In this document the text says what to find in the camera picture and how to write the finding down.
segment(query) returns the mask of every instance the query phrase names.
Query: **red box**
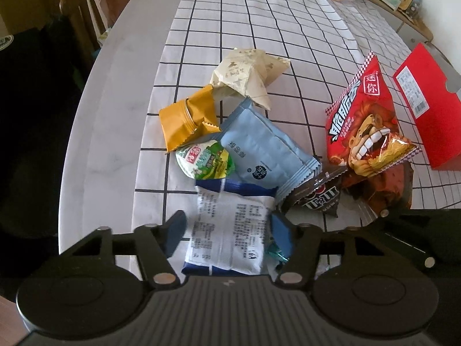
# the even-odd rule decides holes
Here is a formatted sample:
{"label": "red box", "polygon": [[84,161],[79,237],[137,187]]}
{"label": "red box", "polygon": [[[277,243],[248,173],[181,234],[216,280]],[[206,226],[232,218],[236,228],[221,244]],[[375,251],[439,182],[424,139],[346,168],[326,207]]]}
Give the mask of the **red box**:
{"label": "red box", "polygon": [[435,170],[461,170],[461,76],[419,44],[394,74]]}

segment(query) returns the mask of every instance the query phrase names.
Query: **beige snack package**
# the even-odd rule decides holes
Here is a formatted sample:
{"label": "beige snack package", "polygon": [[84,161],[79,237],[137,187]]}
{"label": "beige snack package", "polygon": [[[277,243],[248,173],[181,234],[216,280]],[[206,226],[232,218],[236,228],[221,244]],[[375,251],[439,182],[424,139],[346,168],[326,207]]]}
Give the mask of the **beige snack package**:
{"label": "beige snack package", "polygon": [[289,59],[266,54],[261,49],[231,50],[211,76],[213,97],[219,101],[239,93],[270,110],[266,86],[276,80],[289,65]]}

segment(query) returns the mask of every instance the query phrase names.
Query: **cartoon mouth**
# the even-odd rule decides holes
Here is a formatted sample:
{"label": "cartoon mouth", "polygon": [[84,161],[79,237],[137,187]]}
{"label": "cartoon mouth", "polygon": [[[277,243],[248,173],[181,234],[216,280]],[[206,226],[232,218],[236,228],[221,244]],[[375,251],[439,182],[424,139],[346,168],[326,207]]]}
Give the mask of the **cartoon mouth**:
{"label": "cartoon mouth", "polygon": [[387,143],[386,138],[389,133],[390,129],[383,128],[371,134],[359,148],[356,155],[357,160],[361,160],[365,155],[370,156],[370,158],[375,158],[375,156],[379,155],[381,150],[385,149],[384,145]]}

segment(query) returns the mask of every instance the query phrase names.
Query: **grid tablecloth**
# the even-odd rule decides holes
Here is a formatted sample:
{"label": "grid tablecloth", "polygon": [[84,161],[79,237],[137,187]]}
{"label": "grid tablecloth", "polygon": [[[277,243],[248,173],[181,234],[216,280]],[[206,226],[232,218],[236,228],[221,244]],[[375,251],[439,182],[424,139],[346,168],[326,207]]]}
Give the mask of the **grid tablecloth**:
{"label": "grid tablecloth", "polygon": [[[132,227],[162,224],[176,210],[189,229],[171,263],[179,271],[197,216],[194,181],[166,154],[158,111],[208,84],[214,68],[233,48],[258,48],[291,59],[291,66],[268,88],[273,123],[306,152],[326,156],[324,110],[337,99],[374,51],[392,93],[403,134],[421,142],[413,118],[391,79],[410,53],[371,2],[331,0],[181,0],[154,81],[142,137]],[[216,103],[222,122],[241,99]],[[413,208],[461,208],[461,172],[432,171],[422,147],[412,158]],[[338,219],[308,214],[326,231],[360,225],[358,206],[342,196]],[[306,218],[307,214],[291,217]]]}

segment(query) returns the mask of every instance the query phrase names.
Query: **chair backrest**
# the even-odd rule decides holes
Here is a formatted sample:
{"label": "chair backrest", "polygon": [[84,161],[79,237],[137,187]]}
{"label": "chair backrest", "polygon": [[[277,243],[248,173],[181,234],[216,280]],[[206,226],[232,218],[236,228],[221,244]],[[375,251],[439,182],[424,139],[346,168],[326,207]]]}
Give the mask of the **chair backrest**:
{"label": "chair backrest", "polygon": [[92,53],[100,48],[97,38],[105,32],[104,23],[95,0],[89,0],[89,4],[95,18],[96,26],[98,27],[98,33],[95,31],[91,19],[88,0],[61,0],[59,3],[61,13],[69,18],[75,31],[82,59],[88,71],[91,70],[94,62]]}

